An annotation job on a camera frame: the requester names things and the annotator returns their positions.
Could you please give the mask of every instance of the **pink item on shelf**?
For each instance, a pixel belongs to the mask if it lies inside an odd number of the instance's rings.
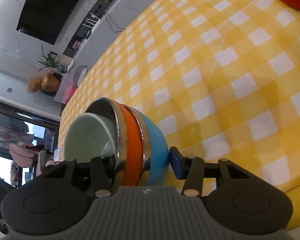
[[[77,90],[76,87],[69,86],[66,91],[63,91],[63,93],[62,93],[63,94],[62,103],[67,104],[76,90]]]

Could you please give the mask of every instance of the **green plant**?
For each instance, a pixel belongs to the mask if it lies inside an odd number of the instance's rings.
[[[42,55],[39,55],[38,56],[40,57],[40,60],[37,60],[37,62],[39,62],[40,64],[44,65],[43,68],[39,69],[38,72],[46,67],[51,67],[51,68],[57,68],[58,67],[58,64],[54,61],[54,59],[51,57],[51,53],[49,53],[47,55],[47,57],[44,55],[44,52],[43,52],[43,45],[41,45],[41,51],[42,51]]]

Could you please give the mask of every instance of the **tablecloth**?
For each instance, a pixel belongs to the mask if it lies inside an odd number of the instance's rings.
[[[280,0],[155,1],[71,98],[60,146],[98,97],[142,111],[185,156],[228,158],[284,192],[300,185],[300,11]]]

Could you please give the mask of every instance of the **black cable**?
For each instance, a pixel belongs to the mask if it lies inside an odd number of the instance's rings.
[[[111,24],[110,24],[110,22],[108,21],[107,16],[105,16],[105,18],[106,18],[106,21],[109,23],[110,29],[111,29],[111,31],[112,31],[113,33],[122,33],[122,31],[115,32],[115,31],[112,29]]]
[[[102,13],[104,13],[104,14],[109,15],[110,20],[117,26],[118,29],[120,29],[120,30],[125,30],[125,29],[120,28],[120,27],[115,23],[115,21],[111,18],[110,14],[108,14],[108,13],[106,13],[106,12],[104,12],[103,10],[100,10],[100,9],[98,9],[98,8],[97,8],[97,10],[99,10],[100,12],[102,12]]]

